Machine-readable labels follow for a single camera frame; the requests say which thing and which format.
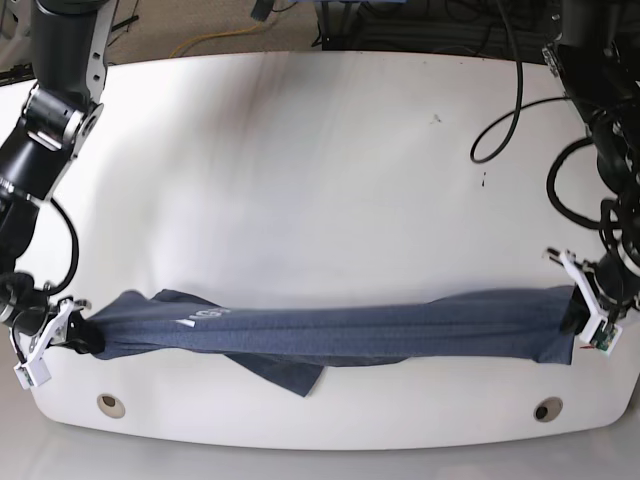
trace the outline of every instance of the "rolled garment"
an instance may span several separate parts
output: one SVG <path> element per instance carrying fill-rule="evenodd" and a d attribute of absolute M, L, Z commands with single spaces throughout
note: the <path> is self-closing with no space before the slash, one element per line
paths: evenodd
<path fill-rule="evenodd" d="M 569 365 L 573 336 L 560 325 L 572 287 L 488 290 L 417 305 L 317 310 L 229 309 L 163 290 L 128 291 L 89 321 L 109 360 L 163 348 L 224 354 L 306 396 L 326 366 L 411 357 L 512 357 Z"/>

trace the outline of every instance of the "gray floor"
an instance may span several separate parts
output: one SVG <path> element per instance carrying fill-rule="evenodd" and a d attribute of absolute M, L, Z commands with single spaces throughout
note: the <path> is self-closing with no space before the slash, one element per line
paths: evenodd
<path fill-rule="evenodd" d="M 116 23 L 131 16 L 136 0 L 120 0 Z M 246 29 L 256 24 L 250 13 L 254 0 L 140 0 L 136 13 L 140 20 L 114 33 L 108 49 L 116 64 L 167 58 L 175 47 L 189 38 L 209 33 Z M 289 5 L 276 0 L 276 8 Z M 272 14 L 250 34 L 204 41 L 187 55 L 212 55 L 278 50 L 309 50 L 317 35 L 317 17 L 311 2 Z"/>

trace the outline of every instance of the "white tabletop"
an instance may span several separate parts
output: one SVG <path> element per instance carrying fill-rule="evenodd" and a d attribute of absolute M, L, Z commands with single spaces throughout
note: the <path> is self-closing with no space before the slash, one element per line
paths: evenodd
<path fill-rule="evenodd" d="M 545 68 L 527 66 L 525 72 L 527 100 L 560 93 Z M 105 114 L 57 194 L 81 236 L 72 290 L 97 307 L 132 287 L 145 294 L 175 288 L 226 306 L 310 307 L 569 283 L 562 270 L 542 260 L 544 248 L 567 247 L 593 259 L 602 254 L 595 235 L 562 219 L 545 198 L 553 158 L 583 135 L 571 107 L 527 111 L 501 157 L 483 167 L 468 159 L 477 133 L 512 108 L 514 77 L 508 62 L 370 53 L 220 56 L 114 68 L 103 98 Z M 12 127 L 27 89 L 0 90 L 1 134 Z M 485 151 L 505 128 L 487 138 Z M 594 160 L 593 152 L 576 155 L 560 175 L 558 190 L 570 206 L 597 216 L 606 189 Z M 43 212 L 21 268 L 36 272 L 40 282 L 61 278 L 68 261 L 63 232 L 60 220 Z M 609 360 L 576 351 L 570 369 L 509 359 L 421 359 L 377 370 L 331 369 L 306 400 L 215 356 L 167 351 L 99 362 L 58 350 L 47 355 L 54 379 L 35 394 L 41 410 L 59 421 L 190 441 L 288 448 L 499 441 L 617 419 L 640 369 L 637 330 L 626 332 Z M 212 371 L 219 382 L 203 384 Z M 367 373 L 373 371 L 380 376 Z M 16 389 L 17 382 L 6 390 L 13 392 L 14 403 L 28 396 Z M 110 391 L 130 407 L 120 423 L 95 416 L 96 395 Z M 348 409 L 345 392 L 353 402 Z M 533 407 L 558 392 L 569 408 L 547 426 L 535 423 Z M 251 403 L 253 397 L 258 403 Z M 402 462 L 407 470 L 398 467 L 396 476 L 405 472 L 407 478 L 428 458 L 435 462 L 429 467 L 434 477 L 455 477 L 460 468 L 447 453 L 379 457 L 389 464 L 369 463 L 373 457 L 367 455 L 268 457 L 90 433 L 28 418 L 33 436 L 53 432 L 49 460 L 11 471 L 39 475 L 33 478 L 45 478 L 52 469 L 66 478 L 86 476 L 84 469 L 66 469 L 78 461 L 78 452 L 85 465 L 95 460 L 100 467 L 93 473 L 105 478 L 128 473 L 125 468 L 135 470 L 132 478 L 170 478 L 182 462 L 219 473 L 206 452 L 216 452 L 222 464 L 228 454 L 229 465 L 238 456 L 273 458 L 269 473 L 285 478 L 300 471 L 278 470 L 277 459 L 318 475 L 339 459 L 345 469 L 361 465 L 376 473 L 385 471 L 382 465 Z M 211 428 L 203 428 L 207 422 Z M 185 425 L 193 426 L 180 430 Z M 398 431 L 389 438 L 380 434 L 394 425 Z M 12 426 L 21 429 L 15 421 Z M 268 435 L 257 438 L 252 428 Z M 582 448 L 591 437 L 571 438 Z M 88 445 L 93 442 L 104 452 Z M 535 452 L 547 452 L 547 443 L 530 444 L 533 450 L 522 443 L 522 448 L 458 451 L 468 455 L 465 468 L 480 475 L 499 478 L 502 468 L 509 469 L 487 470 L 484 455 L 508 466 L 513 464 L 504 455 L 513 451 L 529 478 L 554 478 L 556 470 L 529 462 Z M 126 460 L 113 461 L 114 451 Z M 153 459 L 133 453 L 145 451 L 153 452 Z M 556 461 L 559 472 L 566 474 L 569 465 L 604 468 L 592 456 L 583 458 L 580 449 L 567 451 Z M 579 461 L 582 467 L 576 466 Z M 625 462 L 635 458 L 629 455 Z M 627 471 L 613 460 L 604 464 L 609 472 Z M 235 477 L 229 468 L 224 475 Z"/>

